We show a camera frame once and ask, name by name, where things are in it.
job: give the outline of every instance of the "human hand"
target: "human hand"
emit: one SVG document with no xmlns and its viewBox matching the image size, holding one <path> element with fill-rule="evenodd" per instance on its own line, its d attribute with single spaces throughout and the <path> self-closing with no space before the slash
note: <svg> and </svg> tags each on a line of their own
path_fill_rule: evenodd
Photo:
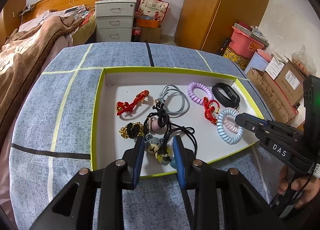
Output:
<svg viewBox="0 0 320 230">
<path fill-rule="evenodd" d="M 286 179 L 286 176 L 288 174 L 288 167 L 284 165 L 281 170 L 280 170 L 280 175 L 279 175 L 279 187 L 278 187 L 278 193 L 282 195 L 288 188 L 289 182 Z M 292 182 L 291 184 L 291 189 L 299 191 L 303 185 L 307 182 L 308 178 L 310 176 L 303 176 L 295 181 Z M 320 189 L 320 180 L 317 179 L 316 177 L 312 176 L 310 182 L 306 187 L 303 189 L 304 192 L 299 199 L 298 203 L 295 205 L 295 208 L 299 209 L 306 203 L 310 202 L 318 193 Z"/>
</svg>

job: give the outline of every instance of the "black fitness band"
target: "black fitness band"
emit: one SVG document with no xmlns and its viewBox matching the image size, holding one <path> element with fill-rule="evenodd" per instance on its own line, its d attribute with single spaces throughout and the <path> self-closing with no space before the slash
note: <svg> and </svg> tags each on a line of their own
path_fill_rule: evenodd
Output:
<svg viewBox="0 0 320 230">
<path fill-rule="evenodd" d="M 224 92 L 227 94 L 227 97 L 225 97 L 219 89 L 224 90 Z M 230 85 L 227 85 L 225 83 L 217 83 L 212 87 L 212 93 L 214 97 L 217 99 L 219 103 L 221 103 L 224 107 L 231 107 L 234 109 L 237 109 L 240 104 L 240 97 L 235 92 L 235 90 L 232 89 Z"/>
</svg>

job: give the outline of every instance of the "blue tablecloth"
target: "blue tablecloth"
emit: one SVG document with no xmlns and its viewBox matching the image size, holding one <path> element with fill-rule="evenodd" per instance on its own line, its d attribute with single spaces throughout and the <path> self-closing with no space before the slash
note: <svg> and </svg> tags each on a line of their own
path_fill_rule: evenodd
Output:
<svg viewBox="0 0 320 230">
<path fill-rule="evenodd" d="M 227 58 L 169 45 L 150 44 L 150 49 L 154 66 L 239 77 L 263 116 L 272 119 L 255 87 Z M 92 113 L 102 68 L 150 64 L 145 43 L 95 43 L 63 49 L 45 69 L 20 112 L 12 139 L 10 195 L 19 229 L 29 229 L 73 175 L 90 168 Z M 65 154 L 55 157 L 44 151 Z M 222 170 L 238 168 L 267 201 L 276 193 L 281 166 L 257 144 L 212 164 Z M 123 191 L 123 203 L 125 229 L 190 229 L 175 175 L 140 180 L 135 191 Z"/>
</svg>

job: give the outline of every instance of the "pink plastic bucket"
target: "pink plastic bucket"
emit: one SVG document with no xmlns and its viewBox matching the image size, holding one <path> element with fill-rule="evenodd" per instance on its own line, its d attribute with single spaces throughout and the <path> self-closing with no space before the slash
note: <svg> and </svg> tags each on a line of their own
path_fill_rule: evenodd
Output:
<svg viewBox="0 0 320 230">
<path fill-rule="evenodd" d="M 254 52 L 257 49 L 262 49 L 264 44 L 260 43 L 259 41 L 249 37 L 247 34 L 243 33 L 239 29 L 233 28 L 233 34 L 231 37 L 231 42 L 229 47 L 237 54 L 251 59 Z"/>
</svg>

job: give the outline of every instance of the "silver rivet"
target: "silver rivet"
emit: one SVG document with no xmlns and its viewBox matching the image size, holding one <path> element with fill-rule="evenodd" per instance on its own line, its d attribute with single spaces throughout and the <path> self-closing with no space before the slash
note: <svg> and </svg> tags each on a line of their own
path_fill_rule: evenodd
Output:
<svg viewBox="0 0 320 230">
<path fill-rule="evenodd" d="M 87 169 L 86 167 L 79 170 L 80 175 L 87 175 L 88 173 L 89 173 L 89 169 Z"/>
<path fill-rule="evenodd" d="M 237 170 L 237 169 L 234 168 L 234 167 L 231 168 L 229 171 L 230 171 L 230 174 L 231 174 L 231 175 L 238 175 L 238 174 L 239 174 L 239 170 Z"/>
<path fill-rule="evenodd" d="M 201 166 L 201 165 L 202 165 L 202 161 L 199 160 L 199 159 L 195 159 L 192 163 L 193 163 L 193 165 L 195 165 L 195 166 Z"/>
<path fill-rule="evenodd" d="M 116 161 L 116 165 L 117 165 L 117 166 L 123 166 L 124 164 L 125 164 L 125 161 L 122 160 L 122 159 L 118 159 L 118 160 Z"/>
</svg>

